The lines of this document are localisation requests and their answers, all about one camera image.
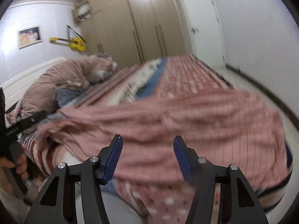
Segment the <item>wooden wardrobe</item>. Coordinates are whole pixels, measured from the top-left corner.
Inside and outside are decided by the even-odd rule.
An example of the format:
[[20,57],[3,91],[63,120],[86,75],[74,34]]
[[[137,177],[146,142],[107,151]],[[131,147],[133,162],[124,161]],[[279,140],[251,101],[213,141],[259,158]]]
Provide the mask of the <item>wooden wardrobe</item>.
[[175,0],[83,0],[92,16],[80,22],[89,55],[104,52],[120,68],[186,54]]

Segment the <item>headboard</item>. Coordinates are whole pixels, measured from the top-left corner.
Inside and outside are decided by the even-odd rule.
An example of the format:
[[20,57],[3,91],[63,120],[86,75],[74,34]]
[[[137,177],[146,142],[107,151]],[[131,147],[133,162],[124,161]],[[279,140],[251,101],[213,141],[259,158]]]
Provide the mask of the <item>headboard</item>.
[[3,88],[5,96],[5,110],[8,110],[17,101],[19,101],[28,87],[44,74],[48,68],[59,62],[65,61],[64,57],[57,57],[55,59],[43,62],[37,66],[33,66],[26,71],[23,71],[19,75],[9,79],[3,83],[0,87]]

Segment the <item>yellow guitar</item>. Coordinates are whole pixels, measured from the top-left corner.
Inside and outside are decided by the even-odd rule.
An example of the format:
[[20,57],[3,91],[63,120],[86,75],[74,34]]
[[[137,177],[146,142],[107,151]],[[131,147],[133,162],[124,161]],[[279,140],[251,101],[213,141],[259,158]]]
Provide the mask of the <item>yellow guitar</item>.
[[83,41],[83,39],[80,38],[80,37],[73,37],[70,40],[61,39],[61,38],[57,38],[57,37],[51,37],[50,38],[50,42],[58,41],[58,40],[68,42],[69,43],[68,46],[71,49],[75,49],[77,51],[85,51],[86,50],[86,44]]

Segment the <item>metal screw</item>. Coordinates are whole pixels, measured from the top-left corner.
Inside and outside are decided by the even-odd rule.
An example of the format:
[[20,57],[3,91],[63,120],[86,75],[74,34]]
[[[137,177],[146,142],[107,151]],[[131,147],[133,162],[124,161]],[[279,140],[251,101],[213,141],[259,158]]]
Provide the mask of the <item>metal screw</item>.
[[97,156],[92,156],[91,158],[90,158],[90,161],[91,162],[96,162],[96,161],[98,161],[99,160],[99,158],[97,157]]
[[231,170],[238,170],[238,166],[235,165],[235,164],[232,164],[232,165],[231,165]]
[[58,168],[64,168],[65,167],[65,163],[64,162],[61,162],[60,164],[58,164]]
[[198,159],[198,162],[199,162],[199,163],[206,163],[207,160],[206,160],[205,158],[203,158],[203,157],[200,157],[200,158]]

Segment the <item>floor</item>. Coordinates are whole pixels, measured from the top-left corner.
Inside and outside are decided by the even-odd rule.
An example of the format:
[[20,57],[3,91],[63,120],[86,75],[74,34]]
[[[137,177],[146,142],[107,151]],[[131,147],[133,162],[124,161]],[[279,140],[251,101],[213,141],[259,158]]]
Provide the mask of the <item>floor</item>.
[[[265,102],[270,107],[277,108],[280,111],[284,123],[284,129],[286,131],[286,140],[291,148],[294,157],[293,164],[294,166],[298,166],[299,165],[299,132],[294,127],[294,125],[289,120],[289,118],[287,118],[287,116],[282,112],[282,110],[278,108],[278,106],[270,98],[268,98],[259,89],[257,89],[254,85],[249,83],[247,80],[243,79],[238,74],[227,69],[216,69],[216,70],[224,77],[226,77],[230,82],[232,82],[236,87],[258,94],[260,97],[262,97],[265,100]],[[294,167],[290,182],[287,186],[287,190],[283,199],[273,211],[267,214],[269,224],[277,224],[284,216],[286,211],[289,209],[289,207],[291,206],[293,200],[295,199],[299,191],[298,183],[299,183],[299,167],[298,168]]]

